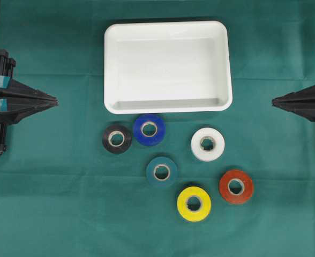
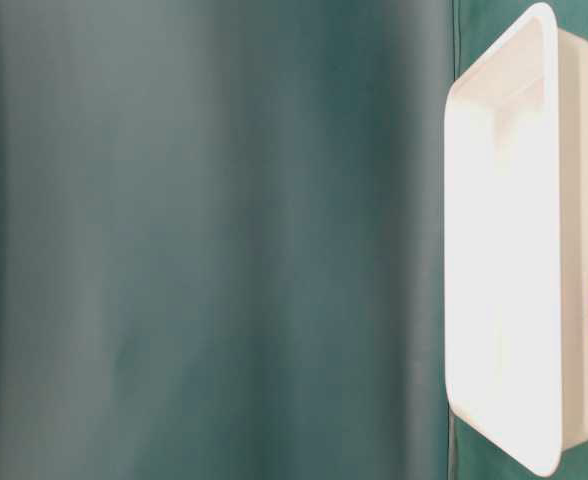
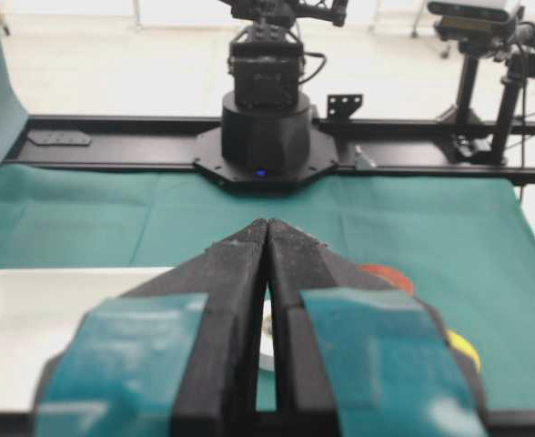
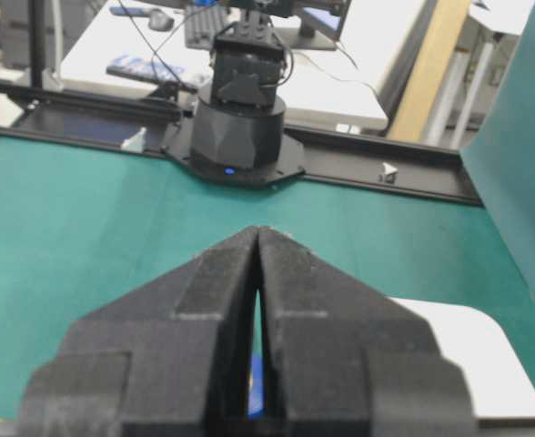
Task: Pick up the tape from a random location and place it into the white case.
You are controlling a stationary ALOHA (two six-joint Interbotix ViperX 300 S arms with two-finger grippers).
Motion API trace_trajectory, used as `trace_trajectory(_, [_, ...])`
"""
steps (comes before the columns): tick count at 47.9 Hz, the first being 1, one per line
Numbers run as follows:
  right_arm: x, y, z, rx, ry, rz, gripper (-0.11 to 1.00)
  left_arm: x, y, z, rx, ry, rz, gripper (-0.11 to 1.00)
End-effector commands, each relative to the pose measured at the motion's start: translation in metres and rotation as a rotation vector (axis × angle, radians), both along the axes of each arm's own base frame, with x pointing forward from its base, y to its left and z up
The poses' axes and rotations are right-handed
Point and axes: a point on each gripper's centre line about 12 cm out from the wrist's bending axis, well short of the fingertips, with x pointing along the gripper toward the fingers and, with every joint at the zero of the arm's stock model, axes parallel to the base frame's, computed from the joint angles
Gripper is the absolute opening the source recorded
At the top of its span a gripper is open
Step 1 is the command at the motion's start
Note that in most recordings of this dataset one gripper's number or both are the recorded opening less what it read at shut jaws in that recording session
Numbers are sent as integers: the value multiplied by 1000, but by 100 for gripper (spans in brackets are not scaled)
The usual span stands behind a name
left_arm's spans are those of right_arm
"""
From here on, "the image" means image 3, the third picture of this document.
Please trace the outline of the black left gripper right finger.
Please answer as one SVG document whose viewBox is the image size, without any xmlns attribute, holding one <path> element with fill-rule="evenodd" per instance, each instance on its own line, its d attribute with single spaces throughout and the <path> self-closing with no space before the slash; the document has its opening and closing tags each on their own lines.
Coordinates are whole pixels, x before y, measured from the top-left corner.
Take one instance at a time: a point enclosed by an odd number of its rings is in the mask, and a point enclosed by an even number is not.
<svg viewBox="0 0 535 437">
<path fill-rule="evenodd" d="M 268 223 L 277 406 L 299 436 L 483 436 L 484 390 L 439 313 Z"/>
</svg>

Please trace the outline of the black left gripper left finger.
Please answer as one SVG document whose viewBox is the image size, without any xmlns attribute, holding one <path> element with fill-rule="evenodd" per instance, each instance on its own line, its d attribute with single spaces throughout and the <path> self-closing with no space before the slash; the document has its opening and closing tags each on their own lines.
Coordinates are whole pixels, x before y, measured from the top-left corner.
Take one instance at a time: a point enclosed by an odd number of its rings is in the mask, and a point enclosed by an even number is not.
<svg viewBox="0 0 535 437">
<path fill-rule="evenodd" d="M 256 409 L 268 224 L 88 311 L 44 368 L 36 436 L 233 436 Z"/>
</svg>

